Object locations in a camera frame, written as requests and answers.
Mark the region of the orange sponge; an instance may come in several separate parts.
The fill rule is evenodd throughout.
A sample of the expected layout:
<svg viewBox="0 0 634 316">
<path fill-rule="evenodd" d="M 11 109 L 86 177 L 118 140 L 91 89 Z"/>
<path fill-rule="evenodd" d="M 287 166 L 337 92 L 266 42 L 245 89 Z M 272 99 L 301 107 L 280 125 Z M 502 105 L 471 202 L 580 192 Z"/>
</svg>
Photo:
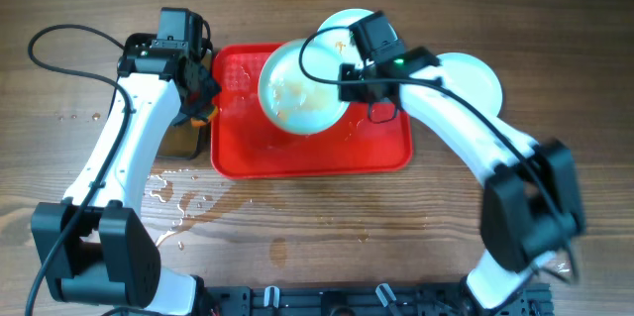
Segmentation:
<svg viewBox="0 0 634 316">
<path fill-rule="evenodd" d="M 207 126 L 218 114 L 218 107 L 214 104 L 210 104 L 201 111 L 195 113 L 190 118 L 190 123 L 193 127 Z"/>
</svg>

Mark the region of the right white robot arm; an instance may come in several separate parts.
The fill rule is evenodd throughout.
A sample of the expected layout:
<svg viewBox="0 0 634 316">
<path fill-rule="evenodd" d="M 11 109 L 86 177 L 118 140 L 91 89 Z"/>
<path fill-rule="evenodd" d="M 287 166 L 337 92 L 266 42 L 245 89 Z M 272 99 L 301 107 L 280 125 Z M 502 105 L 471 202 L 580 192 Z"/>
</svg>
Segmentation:
<svg viewBox="0 0 634 316">
<path fill-rule="evenodd" d="M 483 188 L 480 235 L 485 250 L 461 281 L 449 308 L 492 315 L 514 301 L 533 275 L 585 231 L 575 162 L 559 141 L 538 144 L 498 119 L 490 93 L 476 84 L 498 80 L 480 60 L 446 53 L 432 63 L 402 58 L 386 67 L 344 63 L 341 89 L 397 109 L 434 131 Z"/>
</svg>

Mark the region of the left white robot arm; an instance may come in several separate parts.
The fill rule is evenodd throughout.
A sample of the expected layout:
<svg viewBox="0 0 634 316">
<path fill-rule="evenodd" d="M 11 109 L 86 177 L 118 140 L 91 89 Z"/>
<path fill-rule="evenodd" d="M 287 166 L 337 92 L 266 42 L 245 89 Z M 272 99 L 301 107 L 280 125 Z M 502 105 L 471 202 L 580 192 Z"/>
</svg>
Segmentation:
<svg viewBox="0 0 634 316">
<path fill-rule="evenodd" d="M 112 109 L 78 178 L 58 203 L 40 203 L 31 230 L 42 262 L 26 301 L 33 314 L 42 284 L 60 302 L 115 312 L 200 315 L 210 297 L 201 278 L 162 265 L 140 219 L 146 179 L 167 128 L 193 94 L 218 92 L 201 63 L 184 56 L 123 57 Z"/>
</svg>

